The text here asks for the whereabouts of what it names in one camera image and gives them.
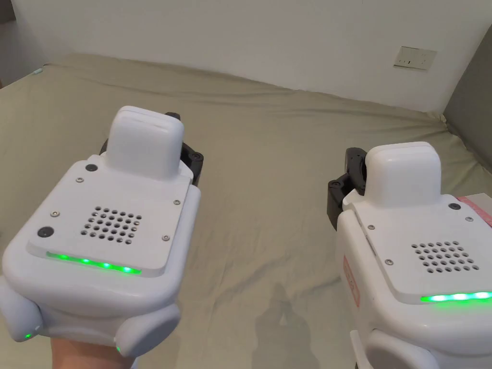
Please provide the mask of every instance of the green led light strip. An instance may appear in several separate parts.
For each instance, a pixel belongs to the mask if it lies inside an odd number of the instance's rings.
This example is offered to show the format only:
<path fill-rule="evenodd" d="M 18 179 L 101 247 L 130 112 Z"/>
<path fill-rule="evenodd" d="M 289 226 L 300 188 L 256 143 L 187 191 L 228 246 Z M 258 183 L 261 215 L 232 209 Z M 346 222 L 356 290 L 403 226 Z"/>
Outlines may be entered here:
<path fill-rule="evenodd" d="M 46 256 L 52 257 L 54 259 L 72 261 L 74 263 L 85 264 L 85 265 L 91 265 L 93 267 L 98 267 L 98 268 L 102 268 L 102 269 L 115 270 L 115 271 L 123 272 L 123 273 L 127 273 L 127 274 L 141 274 L 141 272 L 142 272 L 141 270 L 138 270 L 138 269 L 132 269 L 129 267 L 122 267 L 119 265 L 113 265 L 113 264 L 108 264 L 108 263 L 98 263 L 97 261 L 92 261 L 89 259 L 79 259 L 76 257 L 67 256 L 67 255 L 53 254 L 52 252 L 47 252 Z"/>
<path fill-rule="evenodd" d="M 467 300 L 484 300 L 492 298 L 492 292 L 476 293 L 455 293 L 454 295 L 436 295 L 421 297 L 420 301 L 424 303 L 440 303 L 444 301 L 467 301 Z"/>

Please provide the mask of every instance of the wrinkled fabric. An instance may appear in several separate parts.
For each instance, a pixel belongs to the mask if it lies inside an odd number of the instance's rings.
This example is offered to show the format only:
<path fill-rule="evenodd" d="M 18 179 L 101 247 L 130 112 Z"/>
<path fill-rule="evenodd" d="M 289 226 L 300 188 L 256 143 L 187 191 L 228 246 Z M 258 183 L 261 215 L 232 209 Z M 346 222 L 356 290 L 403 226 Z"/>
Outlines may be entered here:
<path fill-rule="evenodd" d="M 353 328 L 334 262 L 327 183 L 347 147 L 427 141 L 443 192 L 492 195 L 492 176 L 424 113 L 185 67 L 70 55 L 0 91 L 0 247 L 124 105 L 178 112 L 205 156 L 177 330 L 139 368 L 352 369 Z M 50 368 L 49 340 L 14 343 L 1 368 Z"/>

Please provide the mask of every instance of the electrical outlet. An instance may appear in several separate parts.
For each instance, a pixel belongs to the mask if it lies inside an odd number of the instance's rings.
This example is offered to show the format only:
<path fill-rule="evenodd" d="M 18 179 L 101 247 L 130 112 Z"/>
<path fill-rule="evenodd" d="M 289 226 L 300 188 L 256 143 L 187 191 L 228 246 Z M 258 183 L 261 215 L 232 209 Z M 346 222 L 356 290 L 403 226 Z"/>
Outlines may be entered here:
<path fill-rule="evenodd" d="M 429 70 L 437 51 L 402 46 L 393 66 Z"/>

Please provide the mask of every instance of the ventilation holes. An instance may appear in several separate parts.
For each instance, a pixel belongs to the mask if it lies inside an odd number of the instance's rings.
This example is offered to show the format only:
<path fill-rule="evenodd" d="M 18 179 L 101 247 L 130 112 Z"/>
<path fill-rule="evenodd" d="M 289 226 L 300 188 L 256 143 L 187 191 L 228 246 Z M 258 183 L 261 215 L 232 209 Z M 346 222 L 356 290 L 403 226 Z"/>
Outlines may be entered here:
<path fill-rule="evenodd" d="M 96 206 L 94 208 L 96 211 L 91 212 L 91 217 L 87 219 L 88 223 L 84 224 L 84 229 L 80 231 L 80 234 L 82 236 L 89 235 L 91 237 L 98 237 L 100 240 L 108 240 L 108 241 L 114 241 L 118 243 L 125 242 L 125 244 L 130 245 L 132 243 L 132 238 L 135 237 L 135 233 L 138 231 L 138 225 L 140 225 L 139 221 L 134 221 L 135 218 L 137 219 L 142 219 L 141 215 L 135 215 L 132 213 L 129 213 L 128 215 L 126 212 L 119 212 L 118 210 L 111 210 L 109 208 L 102 208 L 101 206 Z M 118 215 L 118 223 L 112 223 L 109 220 L 115 220 L 114 215 L 108 215 L 108 214 L 114 214 Z M 133 222 L 134 226 L 131 227 L 131 232 L 128 233 L 125 232 L 127 231 L 130 226 L 127 224 L 131 224 Z M 100 224 L 105 224 L 105 227 L 101 229 L 99 226 Z M 118 231 L 118 228 L 122 228 L 125 231 Z"/>
<path fill-rule="evenodd" d="M 442 273 L 443 271 L 461 272 L 471 271 L 472 269 L 480 270 L 480 267 L 475 264 L 475 260 L 470 258 L 470 255 L 467 252 L 464 252 L 464 247 L 458 245 L 460 245 L 458 241 L 444 241 L 435 243 L 428 242 L 421 244 L 411 244 L 410 246 L 417 254 L 420 262 L 426 268 L 426 271 L 428 273 Z"/>

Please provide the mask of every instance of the white robot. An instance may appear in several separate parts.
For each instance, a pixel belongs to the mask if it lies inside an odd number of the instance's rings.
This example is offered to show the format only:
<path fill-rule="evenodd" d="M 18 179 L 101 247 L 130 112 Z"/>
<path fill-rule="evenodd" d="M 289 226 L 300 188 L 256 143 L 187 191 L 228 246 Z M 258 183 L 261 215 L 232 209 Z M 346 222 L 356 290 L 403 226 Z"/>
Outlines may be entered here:
<path fill-rule="evenodd" d="M 143 355 L 177 326 L 203 156 L 175 113 L 123 107 L 107 152 L 75 163 L 8 245 L 0 311 L 43 335 Z"/>
<path fill-rule="evenodd" d="M 328 193 L 359 368 L 492 368 L 492 230 L 432 146 L 348 149 Z"/>

